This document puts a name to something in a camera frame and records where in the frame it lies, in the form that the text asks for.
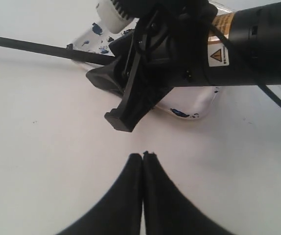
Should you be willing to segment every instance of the white table surface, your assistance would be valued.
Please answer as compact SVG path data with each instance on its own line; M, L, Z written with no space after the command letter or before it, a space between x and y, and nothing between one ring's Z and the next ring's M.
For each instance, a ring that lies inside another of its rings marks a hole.
M95 3L0 0L0 36L64 47L97 20ZM0 235L59 232L145 150L231 232L281 234L281 110L257 87L226 88L196 123L150 112L132 134L103 118L118 104L69 60L0 48Z

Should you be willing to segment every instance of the orange label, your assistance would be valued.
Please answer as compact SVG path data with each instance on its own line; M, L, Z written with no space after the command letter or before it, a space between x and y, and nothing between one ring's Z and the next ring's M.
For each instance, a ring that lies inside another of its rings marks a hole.
M235 13L229 13L221 16L217 16L214 18L212 24L219 29L226 38L229 38L231 24L233 21ZM217 36L213 32L210 31L209 38L208 38L208 44L217 44L221 43L221 41L218 39Z

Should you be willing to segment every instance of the black cable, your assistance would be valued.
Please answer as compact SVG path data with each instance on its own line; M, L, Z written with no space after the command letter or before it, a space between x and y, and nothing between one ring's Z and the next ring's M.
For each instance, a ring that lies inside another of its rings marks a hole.
M251 69L250 63L247 62L235 49L234 45L231 43L229 39L227 39L223 33L213 24L202 21L210 30L220 39L224 46L229 50L233 56L244 65L245 70L248 72L250 76L253 77L258 87L267 95L269 96L280 108L281 108L281 99L274 94L257 76L257 74Z
M80 62L88 62L97 65L108 65L115 60L115 57L108 55L95 54L80 50L66 49L62 47L53 47L38 43L19 41L0 37L0 47L25 50L39 54L62 57Z

